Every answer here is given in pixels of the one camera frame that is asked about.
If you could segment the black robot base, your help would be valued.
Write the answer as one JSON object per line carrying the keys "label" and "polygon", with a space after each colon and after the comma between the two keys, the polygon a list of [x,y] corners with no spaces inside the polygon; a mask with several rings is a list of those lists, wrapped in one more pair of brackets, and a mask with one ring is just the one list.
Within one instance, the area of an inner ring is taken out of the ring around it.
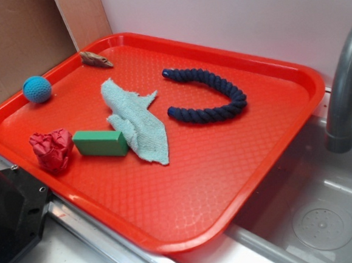
{"label": "black robot base", "polygon": [[0,170],[0,263],[16,263],[41,241],[49,197],[26,170]]}

